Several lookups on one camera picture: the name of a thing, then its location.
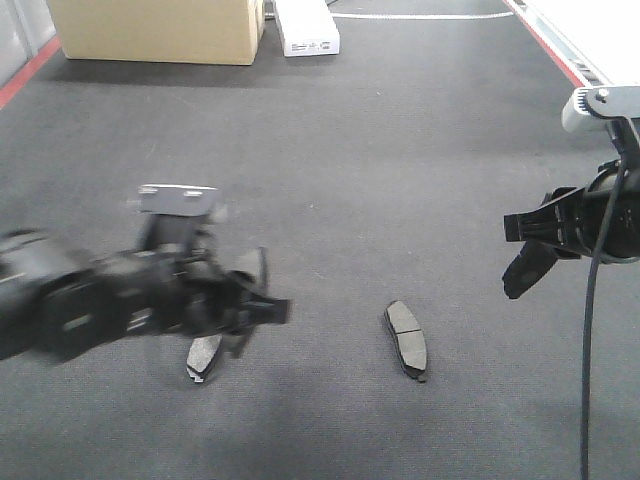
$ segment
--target white wall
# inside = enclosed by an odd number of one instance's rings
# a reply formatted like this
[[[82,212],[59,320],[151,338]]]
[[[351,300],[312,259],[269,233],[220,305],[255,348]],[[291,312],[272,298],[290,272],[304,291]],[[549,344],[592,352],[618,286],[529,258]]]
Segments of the white wall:
[[[53,35],[45,0],[0,0],[0,86]]]

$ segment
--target red floor stripe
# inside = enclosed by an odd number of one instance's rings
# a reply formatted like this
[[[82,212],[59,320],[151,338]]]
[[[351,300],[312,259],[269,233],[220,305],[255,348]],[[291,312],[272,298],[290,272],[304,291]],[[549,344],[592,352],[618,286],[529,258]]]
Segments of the red floor stripe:
[[[571,70],[571,68],[569,68],[566,62],[562,60],[553,51],[553,49],[549,46],[549,44],[542,37],[540,37],[540,35],[538,35],[535,29],[533,29],[531,25],[529,25],[529,22],[527,22],[527,19],[522,16],[522,12],[520,12],[517,8],[514,8],[514,6],[511,3],[509,3],[508,0],[503,0],[503,2],[513,11],[513,13],[515,13],[518,16],[518,18],[524,24],[527,30],[529,30],[529,33],[531,33],[533,38],[536,39],[536,41],[542,47],[542,49],[545,52],[547,52],[547,55],[551,57],[551,60],[553,60],[553,62],[558,66],[558,68],[560,68],[562,73],[565,74],[565,76],[569,79],[569,81],[573,83],[575,87],[584,87],[585,84],[583,80],[580,79],[575,73],[573,73],[573,71]]]
[[[11,99],[31,80],[31,77],[47,63],[47,60],[49,60],[59,48],[60,40],[58,37],[53,37],[40,49],[38,55],[29,60],[4,87],[0,88],[0,110],[7,106]]]

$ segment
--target white box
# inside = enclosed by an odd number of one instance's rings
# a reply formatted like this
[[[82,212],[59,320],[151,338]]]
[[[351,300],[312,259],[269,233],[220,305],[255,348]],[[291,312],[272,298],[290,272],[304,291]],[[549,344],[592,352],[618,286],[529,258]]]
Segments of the white box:
[[[340,33],[325,0],[273,0],[285,57],[340,53]]]

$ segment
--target cardboard box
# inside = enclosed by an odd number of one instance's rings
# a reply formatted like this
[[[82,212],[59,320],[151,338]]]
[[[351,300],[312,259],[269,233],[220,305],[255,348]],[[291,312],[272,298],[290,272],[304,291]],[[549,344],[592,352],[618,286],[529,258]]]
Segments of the cardboard box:
[[[263,0],[47,0],[67,58],[251,65]]]

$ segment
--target gray carpet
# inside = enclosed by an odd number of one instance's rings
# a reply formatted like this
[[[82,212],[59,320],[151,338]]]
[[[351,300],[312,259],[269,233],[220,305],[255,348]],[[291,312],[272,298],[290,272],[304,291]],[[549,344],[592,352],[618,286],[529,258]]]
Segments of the gray carpet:
[[[357,13],[495,13],[498,0],[344,0]],[[588,262],[521,300],[502,215],[614,157],[569,135],[572,86],[515,17],[337,20],[343,50],[252,67],[66,61],[0,114],[0,221],[97,255],[130,248],[145,182],[221,188],[220,256],[269,248],[291,322],[262,327],[214,382],[189,341],[130,339],[64,365],[0,364],[7,479],[573,479]],[[593,478],[640,474],[638,267],[601,269]],[[421,323],[430,378],[396,360],[382,313]]]

